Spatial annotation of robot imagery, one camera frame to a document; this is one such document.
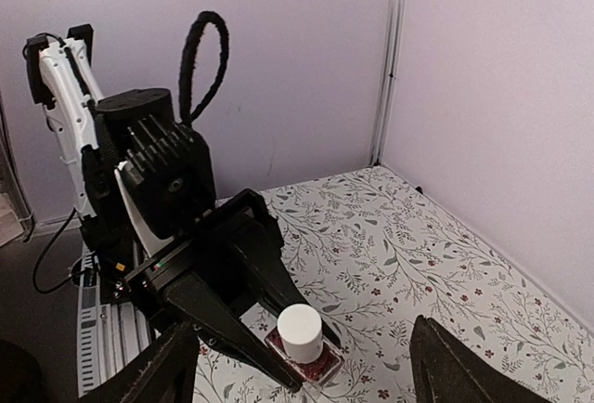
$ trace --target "purple wall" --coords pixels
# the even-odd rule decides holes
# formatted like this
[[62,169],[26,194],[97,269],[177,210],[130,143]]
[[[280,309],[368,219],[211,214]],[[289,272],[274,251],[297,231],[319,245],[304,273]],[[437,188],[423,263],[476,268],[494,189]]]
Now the purple wall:
[[385,162],[594,328],[594,0],[407,0]]
[[[94,72],[106,95],[165,86],[176,98],[181,49],[203,9],[219,12],[231,57],[196,122],[211,145],[219,194],[364,166],[381,74],[388,0],[3,0],[0,89],[19,175],[39,220],[72,207],[66,168],[32,104],[27,37],[91,22]],[[217,36],[200,48],[195,97],[214,78]]]

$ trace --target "floral pattern surface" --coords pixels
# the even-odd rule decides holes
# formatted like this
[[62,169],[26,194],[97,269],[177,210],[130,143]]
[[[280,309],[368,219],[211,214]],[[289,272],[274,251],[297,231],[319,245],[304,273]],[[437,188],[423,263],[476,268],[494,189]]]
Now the floral pattern surface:
[[[456,218],[382,167],[264,193],[283,261],[342,338],[345,364],[321,392],[291,394],[203,346],[194,402],[415,401],[408,343],[433,317],[498,371],[555,402],[594,402],[588,332]],[[243,317],[258,336],[261,307]]]

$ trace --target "black cable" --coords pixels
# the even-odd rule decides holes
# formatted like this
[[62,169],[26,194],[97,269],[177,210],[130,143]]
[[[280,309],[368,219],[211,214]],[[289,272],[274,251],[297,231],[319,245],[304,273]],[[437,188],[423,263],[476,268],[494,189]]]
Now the black cable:
[[[191,109],[192,103],[192,80],[196,66],[196,55],[200,39],[208,24],[212,24],[219,33],[221,53],[219,55],[219,69],[214,78],[214,83],[208,90],[202,101]],[[179,70],[179,116],[183,124],[190,126],[206,106],[213,100],[216,91],[219,89],[225,77],[226,65],[229,60],[229,30],[225,21],[213,11],[202,11],[196,21],[192,24],[187,34],[186,44],[182,51],[182,63]]]
[[[60,37],[57,36],[53,33],[48,33],[48,32],[41,32],[41,33],[37,33],[33,38],[37,37],[37,36],[49,36],[50,38],[54,38],[56,41],[59,42],[60,47],[63,47],[66,45],[66,43],[64,42],[64,40]],[[25,44],[25,46],[22,48],[22,50],[20,51],[22,57],[24,59],[27,59],[27,45]]]
[[60,234],[62,234],[64,232],[64,230],[66,229],[66,227],[68,226],[68,224],[72,221],[72,219],[74,218],[74,215],[76,214],[76,210],[72,209],[71,214],[68,216],[68,218],[66,219],[66,221],[62,224],[62,226],[59,228],[58,231],[56,231],[56,233],[54,233],[54,235],[52,236],[52,239],[49,240],[49,242],[47,243],[47,245],[45,246],[45,248],[39,253],[39,257],[37,257],[37,260],[35,261],[35,266],[33,267],[33,274],[32,274],[32,282],[33,282],[33,288],[35,289],[36,292],[40,293],[40,294],[50,294],[55,292],[56,290],[62,288],[63,286],[65,286],[66,284],[68,284],[68,282],[72,279],[72,278],[77,278],[81,275],[84,274],[85,270],[81,270],[78,271],[74,274],[70,273],[70,275],[68,275],[68,277],[66,279],[64,279],[63,281],[59,282],[58,284],[56,284],[53,287],[50,287],[49,289],[42,289],[39,287],[39,285],[37,285],[37,270],[39,270],[39,266],[41,265],[42,261],[45,258],[45,255],[47,254],[47,252],[49,252],[49,249],[52,248],[52,245],[54,245],[54,242],[56,242],[60,236]]

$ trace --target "gray floor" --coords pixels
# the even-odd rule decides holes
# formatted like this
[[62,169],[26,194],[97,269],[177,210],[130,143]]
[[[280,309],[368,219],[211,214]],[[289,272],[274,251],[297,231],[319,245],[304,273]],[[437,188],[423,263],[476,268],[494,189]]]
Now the gray floor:
[[[51,402],[71,402],[76,390],[77,289],[69,284],[49,295],[32,287],[32,267],[51,236],[0,248],[0,338],[29,351],[45,376]],[[58,239],[39,271],[39,283],[50,287],[68,274],[81,255],[78,230]]]

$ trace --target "white cylindrical block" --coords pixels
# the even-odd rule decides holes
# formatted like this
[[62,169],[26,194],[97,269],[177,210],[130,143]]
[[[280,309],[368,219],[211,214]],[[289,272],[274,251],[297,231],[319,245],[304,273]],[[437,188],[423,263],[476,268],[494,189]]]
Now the white cylindrical block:
[[288,306],[278,316],[277,329],[287,356],[296,363],[312,363],[322,355],[322,318],[313,307]]

